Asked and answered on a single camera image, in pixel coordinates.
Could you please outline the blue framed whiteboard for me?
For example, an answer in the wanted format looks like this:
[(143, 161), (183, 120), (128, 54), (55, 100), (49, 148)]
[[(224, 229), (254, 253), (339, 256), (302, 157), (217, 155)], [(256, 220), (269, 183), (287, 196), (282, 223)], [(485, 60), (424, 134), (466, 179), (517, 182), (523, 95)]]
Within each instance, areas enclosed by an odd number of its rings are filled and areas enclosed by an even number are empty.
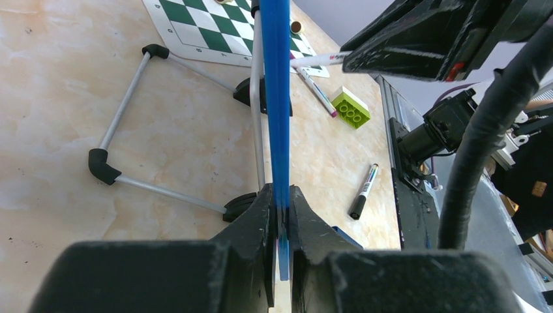
[[(250, 73), (250, 110), (254, 125), (254, 151), (258, 184), (265, 184), (265, 168), (263, 157), (263, 136), (261, 130), (260, 80), (265, 78), (265, 99), (269, 124), (269, 143), (271, 152), (271, 169), (273, 178), (273, 202), (277, 215), (277, 247), (280, 280), (291, 280), (291, 246), (289, 239), (290, 210), (290, 36), (288, 34), (288, 18), (290, 16), (289, 1), (255, 1), (252, 5), (254, 17), (254, 40), (252, 66)], [(227, 87), (227, 84), (212, 75), (198, 69), (191, 63), (172, 54), (169, 49), (150, 44), (142, 49), (142, 61), (130, 83), (130, 86), (117, 109), (98, 148), (91, 149), (88, 155), (88, 168), (99, 181), (112, 185), (121, 182), (144, 190), (156, 192), (200, 207), (225, 213), (221, 205), (188, 196), (173, 190), (155, 186), (143, 181), (124, 176), (119, 170), (107, 163), (108, 147), (115, 131), (130, 102), (133, 92), (146, 68), (154, 58), (172, 59), (194, 72)]]

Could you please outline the red whiteboard marker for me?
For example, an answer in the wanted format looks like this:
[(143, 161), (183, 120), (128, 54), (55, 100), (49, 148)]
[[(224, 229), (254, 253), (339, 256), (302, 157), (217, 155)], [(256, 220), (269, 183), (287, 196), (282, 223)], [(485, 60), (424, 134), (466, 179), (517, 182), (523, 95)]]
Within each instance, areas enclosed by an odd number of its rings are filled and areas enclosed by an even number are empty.
[(339, 65), (344, 62), (344, 59), (351, 54), (351, 51), (327, 53), (321, 55), (311, 55), (302, 58), (293, 58), (290, 60), (290, 66), (293, 68), (299, 67), (325, 67), (329, 65)]

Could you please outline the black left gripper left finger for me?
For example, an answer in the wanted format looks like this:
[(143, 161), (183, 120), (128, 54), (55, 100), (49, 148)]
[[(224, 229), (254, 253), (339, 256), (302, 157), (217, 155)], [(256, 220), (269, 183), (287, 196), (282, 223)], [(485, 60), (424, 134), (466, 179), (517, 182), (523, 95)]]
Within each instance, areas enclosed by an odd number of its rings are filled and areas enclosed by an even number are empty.
[(209, 241), (210, 312), (267, 312), (275, 305), (276, 209), (267, 183), (250, 207)]

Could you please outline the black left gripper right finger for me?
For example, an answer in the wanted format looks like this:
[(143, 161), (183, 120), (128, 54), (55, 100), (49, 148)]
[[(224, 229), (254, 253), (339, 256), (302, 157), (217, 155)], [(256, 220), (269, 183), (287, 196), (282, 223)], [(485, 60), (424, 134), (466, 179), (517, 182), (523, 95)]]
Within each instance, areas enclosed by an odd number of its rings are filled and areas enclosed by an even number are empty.
[(309, 205), (302, 190), (290, 187), (289, 239), (293, 312), (341, 312), (328, 255), (361, 251)]

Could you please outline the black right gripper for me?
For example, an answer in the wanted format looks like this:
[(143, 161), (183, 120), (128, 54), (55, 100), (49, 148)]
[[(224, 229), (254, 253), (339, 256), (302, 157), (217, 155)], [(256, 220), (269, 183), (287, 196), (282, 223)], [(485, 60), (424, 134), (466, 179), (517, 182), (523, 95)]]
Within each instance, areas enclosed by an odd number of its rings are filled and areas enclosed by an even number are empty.
[(552, 1), (394, 1), (342, 45), (346, 73), (465, 80), (500, 42), (528, 41)]

